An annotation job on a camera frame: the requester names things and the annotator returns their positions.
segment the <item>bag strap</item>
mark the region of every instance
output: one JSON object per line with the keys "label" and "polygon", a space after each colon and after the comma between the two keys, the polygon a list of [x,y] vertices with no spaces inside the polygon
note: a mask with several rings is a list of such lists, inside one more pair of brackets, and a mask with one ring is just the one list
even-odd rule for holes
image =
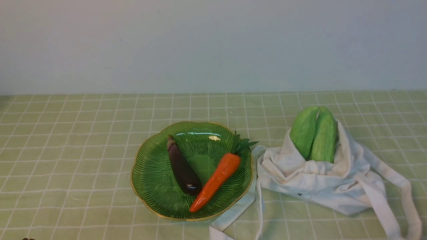
{"label": "bag strap", "polygon": [[[252,150],[252,156],[253,156],[253,164],[255,165],[254,169],[256,169],[256,165],[258,162],[258,158],[265,152],[267,148],[258,145]],[[221,214],[217,219],[215,219],[211,224],[209,225],[209,239],[210,240],[234,240],[233,238],[227,236],[224,231],[229,225],[231,225],[255,200],[255,192],[256,192],[256,185],[257,185],[257,171],[253,171],[253,179],[251,182],[251,185],[249,187],[249,190],[246,192],[243,197],[237,201],[230,209],[225,211],[223,214]]]}
{"label": "bag strap", "polygon": [[365,146],[362,144],[360,145],[366,154],[365,159],[369,162],[371,167],[401,190],[402,208],[405,212],[406,220],[408,221],[408,234],[406,238],[402,238],[399,224],[381,191],[369,182],[368,178],[361,172],[357,172],[354,175],[354,179],[362,185],[366,192],[387,238],[390,240],[420,240],[422,235],[422,223],[412,200],[411,183],[380,160]]}

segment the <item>plate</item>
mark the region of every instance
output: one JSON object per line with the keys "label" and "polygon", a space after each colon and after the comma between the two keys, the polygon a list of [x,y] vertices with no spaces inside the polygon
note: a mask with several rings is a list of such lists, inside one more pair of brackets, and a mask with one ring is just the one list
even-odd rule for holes
{"label": "plate", "polygon": [[251,150],[246,147],[241,152],[238,170],[222,184],[204,207],[190,213],[190,206],[196,196],[185,195],[175,180],[167,151],[168,135],[174,137],[203,186],[222,156],[230,151],[234,137],[231,130],[218,123],[181,122],[147,139],[136,155],[131,171],[131,185],[135,194],[152,212],[173,220],[206,220],[228,210],[248,191],[253,178],[253,166]]}

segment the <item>green checkered tablecloth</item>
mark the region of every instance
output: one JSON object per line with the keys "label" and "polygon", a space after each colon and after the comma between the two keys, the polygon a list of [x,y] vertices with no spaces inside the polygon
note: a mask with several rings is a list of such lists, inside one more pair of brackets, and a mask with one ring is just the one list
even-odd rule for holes
{"label": "green checkered tablecloth", "polygon": [[[427,91],[0,96],[0,239],[208,239],[209,220],[159,218],[136,197],[130,171],[141,143],[194,120],[281,146],[310,105],[330,109],[411,181],[427,239]],[[405,233],[399,190],[386,189]],[[263,240],[386,238],[373,210],[348,217],[265,189],[263,196]],[[257,214],[253,203],[225,233],[252,239]]]}

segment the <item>green cucumber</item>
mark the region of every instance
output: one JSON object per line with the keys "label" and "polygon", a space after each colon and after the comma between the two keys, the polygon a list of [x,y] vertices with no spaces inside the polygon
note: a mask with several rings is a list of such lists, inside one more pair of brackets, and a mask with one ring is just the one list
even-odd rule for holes
{"label": "green cucumber", "polygon": [[320,107],[316,135],[311,147],[311,160],[333,163],[337,127],[332,113],[327,108]]}
{"label": "green cucumber", "polygon": [[311,145],[316,134],[316,118],[319,106],[303,109],[296,116],[289,136],[304,159],[310,155]]}

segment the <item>gold plate rim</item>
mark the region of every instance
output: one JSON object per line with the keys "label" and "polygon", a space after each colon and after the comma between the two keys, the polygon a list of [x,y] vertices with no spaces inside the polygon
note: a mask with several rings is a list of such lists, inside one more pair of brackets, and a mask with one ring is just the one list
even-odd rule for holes
{"label": "gold plate rim", "polygon": [[177,122],[177,123],[174,123],[174,124],[170,124],[169,126],[167,126],[167,127],[165,127],[163,130],[161,130],[161,131],[159,131],[158,133],[156,133],[156,134],[154,134],[153,136],[150,136],[149,138],[147,138],[141,145],[140,145],[140,147],[138,148],[138,151],[137,151],[137,153],[136,153],[136,155],[135,155],[135,161],[134,161],[134,165],[132,166],[132,169],[131,169],[131,172],[130,172],[130,180],[131,180],[131,186],[132,186],[132,189],[133,189],[133,191],[134,191],[134,193],[135,193],[135,195],[139,198],[139,200],[145,205],[145,207],[147,207],[147,209],[149,209],[151,212],[153,212],[154,214],[156,214],[157,216],[159,216],[159,217],[162,217],[162,218],[165,218],[165,219],[170,219],[170,220],[178,220],[178,221],[188,221],[188,222],[196,222],[196,221],[203,221],[203,220],[208,220],[208,219],[211,219],[211,218],[214,218],[214,217],[216,217],[216,216],[218,216],[218,215],[221,215],[222,213],[224,213],[225,211],[227,211],[228,209],[230,209],[237,201],[239,201],[247,192],[248,192],[248,190],[249,190],[249,188],[250,188],[250,186],[251,186],[251,183],[252,183],[252,181],[254,180],[254,156],[252,155],[252,151],[250,151],[250,154],[251,154],[251,180],[250,180],[250,184],[248,185],[248,187],[245,189],[245,191],[242,193],[242,195],[241,196],[239,196],[234,202],[232,202],[231,204],[230,204],[230,206],[228,206],[226,209],[224,209],[224,210],[222,210],[221,212],[219,212],[219,213],[216,213],[216,214],[214,214],[214,215],[212,215],[212,216],[208,216],[208,217],[203,217],[203,218],[173,218],[173,217],[167,217],[167,216],[165,216],[165,215],[162,215],[162,214],[160,214],[160,213],[158,213],[158,212],[156,212],[156,211],[154,211],[153,209],[151,209],[151,207],[149,207],[148,205],[147,205],[147,203],[139,196],[139,194],[137,193],[137,191],[135,190],[135,187],[134,187],[134,185],[133,185],[133,181],[132,181],[132,173],[133,173],[133,170],[134,170],[134,168],[135,168],[135,165],[136,165],[136,160],[137,160],[137,156],[138,156],[138,153],[139,153],[139,151],[141,150],[141,147],[150,139],[150,138],[152,138],[152,137],[154,137],[154,136],[156,136],[156,135],[159,135],[159,134],[161,134],[164,130],[166,130],[167,128],[169,128],[170,126],[173,126],[173,125],[175,125],[175,124],[179,124],[179,123],[211,123],[211,124],[216,124],[216,125],[219,125],[219,126],[221,126],[221,127],[223,127],[223,128],[225,128],[225,129],[227,129],[230,133],[232,133],[233,134],[233,132],[228,128],[228,127],[226,127],[226,126],[224,126],[224,125],[222,125],[222,124],[220,124],[220,123],[215,123],[215,122],[195,122],[195,121],[182,121],[182,122]]}

